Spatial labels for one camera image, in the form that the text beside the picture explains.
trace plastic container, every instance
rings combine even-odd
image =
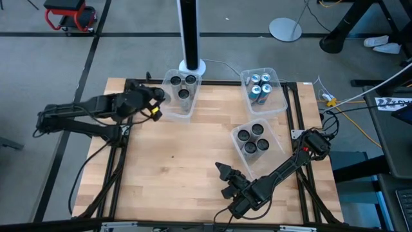
[[[188,75],[193,75],[196,78],[194,83],[195,88],[193,86],[186,85],[186,77]],[[176,86],[173,86],[171,83],[171,79],[173,77],[179,77],[181,80],[181,90],[188,90],[190,96],[186,99],[181,99],[178,96],[178,91],[176,90]],[[169,70],[165,74],[165,79],[163,80],[161,88],[165,93],[170,96],[170,101],[165,101],[160,106],[160,109],[163,113],[163,116],[166,119],[176,122],[184,122],[190,123],[191,117],[193,114],[194,106],[196,104],[196,100],[199,96],[201,85],[201,76],[182,72],[179,70]]]
[[[240,148],[237,143],[238,132],[241,130],[251,131],[252,126],[256,123],[262,125],[263,134],[259,137],[259,139],[266,139],[269,142],[269,149],[267,149],[266,152],[260,156],[255,155],[246,157],[241,151],[242,148]],[[283,148],[280,145],[275,133],[265,119],[256,119],[244,125],[238,126],[232,130],[230,136],[232,137],[233,145],[238,152],[243,165],[248,171],[249,180],[258,179],[263,175],[270,174],[290,157],[283,151]]]
[[[253,74],[262,76],[262,74],[264,73],[270,75],[270,81],[268,82],[268,84],[272,87],[272,91],[269,93],[268,98],[264,104],[258,104],[257,102],[251,103],[248,97],[247,89],[250,88],[253,84],[251,81],[249,81],[250,85],[248,85],[247,81],[250,80],[250,77]],[[272,68],[245,70],[240,73],[240,79],[241,92],[250,119],[269,119],[276,116],[277,113],[285,111],[288,108],[288,104],[286,103],[285,95],[283,94],[279,79],[277,78],[275,70],[273,70]]]

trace red stool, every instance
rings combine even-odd
[[[68,28],[77,28],[81,32],[94,32],[91,27],[97,22],[96,10],[86,6],[84,0],[46,0],[44,7],[47,9],[44,17],[54,30],[68,31]],[[63,15],[58,26],[49,20],[48,14]]]

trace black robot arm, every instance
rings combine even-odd
[[[252,182],[247,180],[240,171],[234,170],[228,165],[216,163],[220,171],[220,179],[228,181],[229,187],[221,192],[224,198],[233,198],[228,209],[235,218],[243,217],[249,209],[254,211],[260,209],[270,201],[273,191],[278,184],[311,160],[323,160],[330,151],[330,143],[317,130],[303,132],[295,141],[294,147],[294,154],[288,160],[271,172],[271,174],[262,176]],[[325,215],[325,218],[330,218],[331,215]],[[333,216],[330,218],[330,221],[339,222],[334,220]]]
[[[146,87],[135,82],[124,93],[92,97],[80,103],[49,104],[39,112],[36,128],[40,134],[66,130],[99,136],[106,142],[118,141],[122,133],[119,125],[99,126],[75,121],[73,118],[89,115],[94,119],[110,117],[115,122],[122,122],[135,113],[148,109],[151,112],[150,118],[157,121],[162,116],[160,104],[165,98],[165,92],[161,88]]]

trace concrete floor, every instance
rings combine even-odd
[[[43,0],[3,0],[0,32],[53,32],[44,20]],[[88,0],[102,13],[105,0]],[[395,23],[402,27],[407,16],[399,3],[385,1]],[[303,1],[291,0],[209,0],[200,3],[201,32],[268,32],[268,24],[277,17],[295,19]],[[325,27],[333,29],[351,3],[323,8],[311,1],[312,12]],[[304,33],[326,33],[306,11],[301,20]],[[176,1],[112,1],[103,32],[178,32]],[[373,5],[353,33],[390,33],[390,27],[378,5]],[[33,139],[37,112],[46,104],[73,100],[93,38],[76,37],[0,37],[0,136],[25,144],[24,150],[0,149],[0,224],[28,222],[32,219],[40,185],[52,161],[58,134]],[[324,53],[319,39],[300,39],[282,43],[273,38],[202,37],[201,56],[225,61],[242,71],[272,67],[279,78],[311,82],[320,75],[329,92],[345,99],[361,92],[352,88],[351,79],[386,79],[400,70],[404,55],[373,52],[362,39],[348,39],[337,55]],[[108,77],[139,77],[150,71],[154,78],[177,68],[182,60],[178,37],[103,37],[97,46],[82,100],[103,93]],[[221,64],[207,63],[204,79],[238,77]],[[377,136],[368,111],[348,114],[375,140]],[[67,199],[77,170],[84,162],[90,140],[71,135],[62,166],[50,199],[45,220],[69,218]],[[345,118],[333,141],[335,151],[366,151],[376,157],[382,151],[365,138]],[[344,206],[349,223],[353,206]]]

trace wooden table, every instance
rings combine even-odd
[[[108,79],[105,94],[122,92],[125,79]],[[312,84],[297,83],[305,128],[321,127]],[[297,125],[294,99],[290,94],[294,123]],[[116,220],[151,220],[163,222],[212,222],[214,215],[227,207],[221,190],[227,183],[219,179],[215,162],[244,170],[230,138],[230,131],[248,122],[239,86],[201,86],[190,124],[160,119],[148,121],[131,130],[126,164],[121,181]],[[285,151],[291,155],[286,113],[269,120]],[[91,141],[89,155],[104,144]],[[85,167],[73,215],[79,215],[100,191],[108,163],[109,148]],[[329,157],[312,162],[316,189],[327,208],[343,221]],[[106,200],[108,215],[111,193]],[[306,193],[311,221],[312,202]],[[246,216],[262,214],[250,210]],[[230,213],[222,213],[217,222],[228,222]],[[236,220],[232,223],[302,224],[296,175],[293,174],[274,191],[272,208],[260,220]]]

